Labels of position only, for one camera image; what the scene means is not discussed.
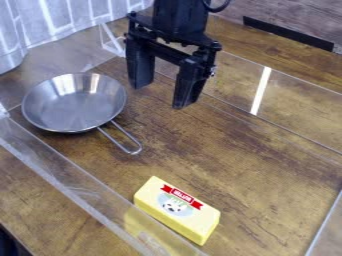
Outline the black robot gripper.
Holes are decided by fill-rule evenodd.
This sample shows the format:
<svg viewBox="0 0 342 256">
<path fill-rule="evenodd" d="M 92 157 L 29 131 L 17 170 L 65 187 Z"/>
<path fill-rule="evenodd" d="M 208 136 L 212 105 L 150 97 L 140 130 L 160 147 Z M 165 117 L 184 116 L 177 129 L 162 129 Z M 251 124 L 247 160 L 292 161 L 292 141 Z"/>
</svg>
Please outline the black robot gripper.
<svg viewBox="0 0 342 256">
<path fill-rule="evenodd" d="M 215 72 L 217 41 L 205 35 L 211 0 L 154 0 L 152 14 L 130 12 L 125 34 L 128 80 L 133 89 L 153 81 L 154 58 L 180 65 L 172 107 L 195 103 Z"/>
</svg>

